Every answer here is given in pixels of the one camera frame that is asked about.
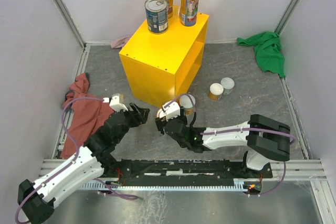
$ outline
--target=small jar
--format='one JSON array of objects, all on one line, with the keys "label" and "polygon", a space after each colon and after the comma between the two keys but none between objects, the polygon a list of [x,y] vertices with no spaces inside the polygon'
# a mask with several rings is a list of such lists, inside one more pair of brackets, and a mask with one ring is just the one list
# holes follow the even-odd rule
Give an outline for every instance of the small jar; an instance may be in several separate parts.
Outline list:
[{"label": "small jar", "polygon": [[[194,102],[195,105],[195,98],[190,94],[191,99]],[[183,95],[180,97],[180,105],[184,108],[185,115],[190,115],[194,112],[193,105],[191,104],[191,101],[187,95]]]},{"label": "small jar", "polygon": [[235,82],[231,78],[225,77],[221,80],[221,85],[224,88],[224,93],[223,94],[230,94],[233,87],[235,86]]},{"label": "small jar", "polygon": [[214,101],[218,101],[224,92],[224,88],[219,83],[213,83],[210,86],[209,98]]}]

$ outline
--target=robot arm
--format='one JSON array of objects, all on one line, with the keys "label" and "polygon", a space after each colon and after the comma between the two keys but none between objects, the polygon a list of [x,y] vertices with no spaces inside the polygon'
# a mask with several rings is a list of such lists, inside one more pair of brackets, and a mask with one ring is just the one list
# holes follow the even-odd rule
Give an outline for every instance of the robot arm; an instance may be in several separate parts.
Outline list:
[{"label": "robot arm", "polygon": [[[104,98],[104,102],[110,102],[115,112],[79,148],[76,161],[73,161],[74,154],[44,177],[38,178],[33,183],[26,179],[19,185],[19,204],[34,189],[42,185],[42,188],[33,194],[22,207],[32,224],[43,223],[51,216],[54,209],[80,186],[114,169],[116,160],[110,153],[114,151],[115,146],[120,143],[129,128],[137,127],[147,121],[149,109],[139,108],[133,103],[130,103],[132,109],[127,108],[122,104],[122,95],[115,95],[112,99]],[[45,183],[49,177],[65,166],[69,167]]]},{"label": "robot arm", "polygon": [[260,134],[253,129],[289,134],[290,127],[262,115],[251,115],[250,120],[242,124],[217,129],[188,127],[184,109],[173,102],[167,108],[162,107],[155,122],[162,134],[166,133],[176,140],[180,147],[196,153],[227,146],[249,146],[252,150],[247,153],[246,167],[252,170],[261,170],[270,161],[289,160],[289,137],[271,133]]}]

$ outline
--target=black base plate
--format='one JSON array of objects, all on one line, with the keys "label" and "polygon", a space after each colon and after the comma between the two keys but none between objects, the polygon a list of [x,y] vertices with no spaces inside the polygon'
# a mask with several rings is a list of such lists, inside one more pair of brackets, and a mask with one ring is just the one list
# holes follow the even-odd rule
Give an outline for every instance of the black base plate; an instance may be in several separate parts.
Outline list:
[{"label": "black base plate", "polygon": [[[270,164],[255,171],[244,167],[244,162],[228,160],[123,159],[115,168],[123,174],[124,186],[232,186],[234,178],[260,178],[260,174],[273,178]],[[118,177],[118,172],[106,169],[103,177]]]}]

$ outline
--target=can lid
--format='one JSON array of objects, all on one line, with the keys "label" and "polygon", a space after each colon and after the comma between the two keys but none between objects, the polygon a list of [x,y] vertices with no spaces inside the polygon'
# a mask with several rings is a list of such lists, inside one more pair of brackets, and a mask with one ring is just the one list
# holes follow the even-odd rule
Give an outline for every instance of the can lid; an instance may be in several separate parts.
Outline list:
[{"label": "can lid", "polygon": [[[191,99],[193,100],[193,102],[195,104],[195,102],[196,102],[195,98],[191,94],[190,94],[190,97],[191,97]],[[180,105],[183,106],[183,107],[185,107],[186,109],[190,109],[190,108],[193,107],[193,105],[191,104],[191,101],[190,101],[189,97],[186,96],[186,95],[181,96],[181,98],[180,98]]]},{"label": "can lid", "polygon": [[214,95],[221,95],[224,92],[224,88],[219,83],[213,83],[210,86],[210,92]]},{"label": "can lid", "polygon": [[235,86],[235,82],[231,78],[225,77],[221,80],[221,85],[224,89],[232,89]]},{"label": "can lid", "polygon": [[167,8],[166,0],[147,0],[145,3],[146,9],[151,11],[160,11]]}]

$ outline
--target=yellow cube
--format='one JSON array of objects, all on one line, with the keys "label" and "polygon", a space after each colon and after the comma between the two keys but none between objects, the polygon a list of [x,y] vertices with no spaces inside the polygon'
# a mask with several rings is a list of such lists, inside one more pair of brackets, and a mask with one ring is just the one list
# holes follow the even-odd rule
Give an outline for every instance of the yellow cube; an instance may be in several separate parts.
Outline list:
[{"label": "yellow cube", "polygon": [[198,13],[186,27],[178,11],[163,34],[151,33],[145,20],[119,53],[133,95],[156,107],[187,92],[202,63],[209,16]]}]

